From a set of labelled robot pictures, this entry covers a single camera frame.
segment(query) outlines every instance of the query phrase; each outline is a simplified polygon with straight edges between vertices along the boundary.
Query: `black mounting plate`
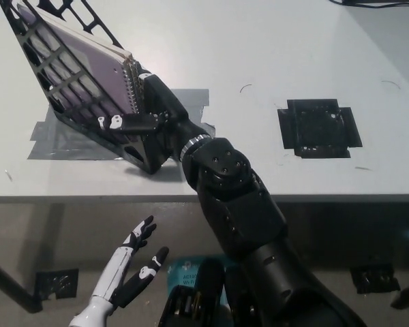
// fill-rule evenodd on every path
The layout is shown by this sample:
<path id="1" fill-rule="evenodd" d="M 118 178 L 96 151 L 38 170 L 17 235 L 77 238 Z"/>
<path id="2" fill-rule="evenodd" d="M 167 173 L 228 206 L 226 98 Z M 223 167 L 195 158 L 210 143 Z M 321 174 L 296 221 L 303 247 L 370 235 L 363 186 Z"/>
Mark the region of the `black mounting plate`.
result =
<path id="1" fill-rule="evenodd" d="M 298 157 L 350 158 L 349 147 L 362 147 L 351 108 L 336 99 L 288 100 L 277 113 L 284 148 Z"/>

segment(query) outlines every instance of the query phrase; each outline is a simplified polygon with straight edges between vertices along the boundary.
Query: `white robotic hand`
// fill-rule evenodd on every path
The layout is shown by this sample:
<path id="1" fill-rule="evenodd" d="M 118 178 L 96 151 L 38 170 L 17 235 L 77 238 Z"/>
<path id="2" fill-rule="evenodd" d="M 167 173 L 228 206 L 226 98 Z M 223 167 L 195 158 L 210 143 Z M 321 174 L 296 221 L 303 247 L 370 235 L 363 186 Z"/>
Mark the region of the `white robotic hand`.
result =
<path id="1" fill-rule="evenodd" d="M 153 216 L 136 226 L 114 252 L 94 289 L 88 307 L 74 317 L 70 327 L 105 327 L 108 316 L 117 307 L 124 308 L 150 284 L 168 255 L 167 247 L 160 249 L 145 267 L 125 285 L 123 283 L 132 256 L 147 245 L 147 238 L 155 229 Z"/>

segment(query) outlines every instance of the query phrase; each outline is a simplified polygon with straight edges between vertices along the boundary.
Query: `mark on table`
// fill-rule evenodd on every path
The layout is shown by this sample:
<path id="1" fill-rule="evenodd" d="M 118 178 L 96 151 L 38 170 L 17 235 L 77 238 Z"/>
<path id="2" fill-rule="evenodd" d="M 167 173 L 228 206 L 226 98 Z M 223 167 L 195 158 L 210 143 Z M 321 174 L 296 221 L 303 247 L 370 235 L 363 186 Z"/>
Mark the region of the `mark on table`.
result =
<path id="1" fill-rule="evenodd" d="M 250 86 L 252 86 L 253 84 L 247 84 L 247 85 L 244 85 L 243 87 L 241 87 L 241 90 L 239 90 L 239 92 L 241 93 L 242 91 L 243 91 L 243 89 L 245 89 L 246 87 L 250 87 Z"/>
<path id="2" fill-rule="evenodd" d="M 369 170 L 370 172 L 372 169 L 366 168 L 366 167 L 354 167 L 354 169 L 359 169 L 359 170 Z"/>
<path id="3" fill-rule="evenodd" d="M 14 179 L 12 178 L 11 174 L 10 174 L 7 170 L 5 170 L 5 173 L 7 174 L 7 177 L 9 177 L 9 180 L 10 180 L 11 182 L 13 182 Z"/>
<path id="4" fill-rule="evenodd" d="M 396 87 L 398 87 L 399 90 L 402 89 L 396 82 L 393 82 L 392 80 L 383 80 L 382 83 L 394 84 Z"/>

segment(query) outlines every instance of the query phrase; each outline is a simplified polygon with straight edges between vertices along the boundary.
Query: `table leg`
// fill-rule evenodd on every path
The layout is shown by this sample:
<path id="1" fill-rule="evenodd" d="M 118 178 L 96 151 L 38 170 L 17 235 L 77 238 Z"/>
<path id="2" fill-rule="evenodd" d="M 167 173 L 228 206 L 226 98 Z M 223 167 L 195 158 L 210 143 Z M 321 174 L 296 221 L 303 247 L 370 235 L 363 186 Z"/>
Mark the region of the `table leg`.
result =
<path id="1" fill-rule="evenodd" d="M 21 287 L 11 276 L 0 268 L 0 290 L 15 301 L 28 313 L 42 311 L 42 302 L 30 295 L 27 290 Z"/>

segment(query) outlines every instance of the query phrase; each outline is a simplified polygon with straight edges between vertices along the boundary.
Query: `gray tape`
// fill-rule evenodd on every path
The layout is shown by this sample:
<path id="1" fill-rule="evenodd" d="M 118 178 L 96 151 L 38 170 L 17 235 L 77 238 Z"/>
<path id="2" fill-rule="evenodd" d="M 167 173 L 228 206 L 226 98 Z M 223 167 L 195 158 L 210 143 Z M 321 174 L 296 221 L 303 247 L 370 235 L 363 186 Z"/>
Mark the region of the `gray tape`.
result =
<path id="1" fill-rule="evenodd" d="M 185 106 L 193 123 L 215 136 L 215 128 L 202 123 L 203 111 L 209 106 L 209 90 L 173 89 L 173 93 Z M 27 159 L 36 160 L 116 160 L 114 153 L 86 136 L 74 131 L 56 118 L 53 109 L 48 109 L 46 120 L 36 123 L 31 141 L 35 145 Z"/>

